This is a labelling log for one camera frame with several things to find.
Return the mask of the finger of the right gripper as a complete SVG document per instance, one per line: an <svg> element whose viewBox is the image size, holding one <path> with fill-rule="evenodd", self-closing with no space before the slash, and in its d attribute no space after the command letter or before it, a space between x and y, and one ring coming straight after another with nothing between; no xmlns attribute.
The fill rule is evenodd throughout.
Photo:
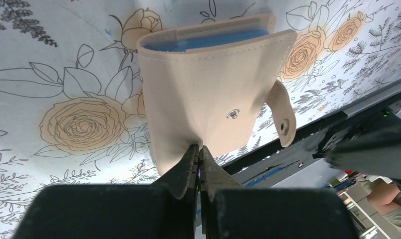
<svg viewBox="0 0 401 239"><path fill-rule="evenodd" d="M401 125L337 144L325 154L332 167L401 180Z"/></svg>

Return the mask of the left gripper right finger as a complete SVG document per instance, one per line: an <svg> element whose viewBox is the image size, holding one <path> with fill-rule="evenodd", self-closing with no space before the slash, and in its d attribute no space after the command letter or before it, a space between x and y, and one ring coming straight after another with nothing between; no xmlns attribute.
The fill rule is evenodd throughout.
<svg viewBox="0 0 401 239"><path fill-rule="evenodd" d="M343 201L328 189L254 189L199 152L202 232L208 239L356 239Z"/></svg>

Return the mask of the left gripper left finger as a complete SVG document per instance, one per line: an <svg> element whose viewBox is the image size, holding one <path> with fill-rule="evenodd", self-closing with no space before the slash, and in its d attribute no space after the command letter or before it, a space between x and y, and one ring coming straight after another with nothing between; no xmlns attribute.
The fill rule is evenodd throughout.
<svg viewBox="0 0 401 239"><path fill-rule="evenodd" d="M192 239L199 146L151 184L53 185L41 190L16 239Z"/></svg>

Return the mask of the tan card holder wallet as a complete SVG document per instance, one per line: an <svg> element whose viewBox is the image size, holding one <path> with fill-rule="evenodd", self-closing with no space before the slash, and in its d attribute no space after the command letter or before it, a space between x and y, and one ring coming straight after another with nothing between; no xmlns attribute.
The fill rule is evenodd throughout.
<svg viewBox="0 0 401 239"><path fill-rule="evenodd" d="M152 159L164 175L192 144L214 157L245 146L268 105L282 147L296 134L277 78L297 34L275 32L272 14L162 30L137 43Z"/></svg>

